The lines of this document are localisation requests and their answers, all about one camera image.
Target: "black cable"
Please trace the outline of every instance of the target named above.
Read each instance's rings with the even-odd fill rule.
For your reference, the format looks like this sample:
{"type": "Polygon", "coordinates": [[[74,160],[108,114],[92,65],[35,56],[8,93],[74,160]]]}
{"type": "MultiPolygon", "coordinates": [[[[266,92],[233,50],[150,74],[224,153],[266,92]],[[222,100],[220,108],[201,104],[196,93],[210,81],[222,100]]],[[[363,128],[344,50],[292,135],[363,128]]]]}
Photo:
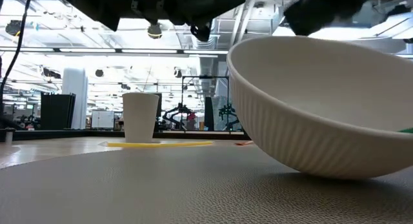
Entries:
{"type": "Polygon", "coordinates": [[[25,12],[24,12],[22,20],[21,20],[20,35],[19,35],[19,41],[17,42],[17,48],[15,50],[15,54],[14,54],[14,57],[12,59],[12,62],[8,66],[6,74],[5,74],[5,76],[3,78],[3,81],[1,82],[1,85],[0,85],[0,104],[1,104],[1,106],[0,106],[0,117],[3,116],[3,112],[4,112],[3,93],[4,93],[5,85],[6,85],[6,82],[7,82],[7,77],[13,69],[14,63],[16,62],[17,57],[19,56],[20,48],[21,48],[21,45],[23,43],[23,34],[25,32],[27,10],[30,7],[30,2],[31,2],[31,0],[26,0],[25,12]]]}

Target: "yellow tape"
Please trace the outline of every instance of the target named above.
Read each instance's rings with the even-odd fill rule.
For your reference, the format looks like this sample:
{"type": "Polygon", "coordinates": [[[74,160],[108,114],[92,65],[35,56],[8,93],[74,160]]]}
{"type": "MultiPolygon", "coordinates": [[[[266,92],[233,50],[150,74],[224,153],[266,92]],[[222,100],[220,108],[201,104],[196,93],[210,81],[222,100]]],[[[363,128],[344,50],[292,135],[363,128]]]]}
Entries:
{"type": "Polygon", "coordinates": [[[108,143],[107,147],[137,147],[137,148],[160,148],[160,147],[198,147],[212,145],[212,141],[193,143],[108,143]]]}

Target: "green object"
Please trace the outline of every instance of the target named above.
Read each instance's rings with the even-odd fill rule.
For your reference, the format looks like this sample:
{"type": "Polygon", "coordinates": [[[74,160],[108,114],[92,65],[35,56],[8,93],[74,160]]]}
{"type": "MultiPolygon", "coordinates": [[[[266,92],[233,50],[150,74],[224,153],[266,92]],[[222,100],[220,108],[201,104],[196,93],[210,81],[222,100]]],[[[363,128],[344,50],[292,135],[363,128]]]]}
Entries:
{"type": "Polygon", "coordinates": [[[413,134],[413,128],[408,128],[408,129],[405,129],[405,130],[399,130],[399,132],[413,134]]]}

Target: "white bowl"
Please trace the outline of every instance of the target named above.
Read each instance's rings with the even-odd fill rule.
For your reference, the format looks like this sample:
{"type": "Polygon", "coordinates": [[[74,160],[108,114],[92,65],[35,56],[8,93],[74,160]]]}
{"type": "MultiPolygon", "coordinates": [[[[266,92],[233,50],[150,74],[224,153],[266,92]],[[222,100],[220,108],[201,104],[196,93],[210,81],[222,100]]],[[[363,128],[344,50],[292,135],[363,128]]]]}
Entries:
{"type": "Polygon", "coordinates": [[[248,135],[298,171],[340,179],[413,165],[413,63],[338,41],[262,37],[228,54],[248,135]]]}

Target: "gray table surface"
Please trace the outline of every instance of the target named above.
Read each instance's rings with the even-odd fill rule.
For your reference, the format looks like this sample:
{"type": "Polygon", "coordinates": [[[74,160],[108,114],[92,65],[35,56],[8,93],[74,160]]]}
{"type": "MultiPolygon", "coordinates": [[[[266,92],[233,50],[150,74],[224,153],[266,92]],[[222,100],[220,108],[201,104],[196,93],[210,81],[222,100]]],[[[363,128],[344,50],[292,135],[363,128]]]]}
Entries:
{"type": "Polygon", "coordinates": [[[0,223],[413,223],[413,170],[319,179],[256,147],[81,154],[0,170],[0,223]]]}

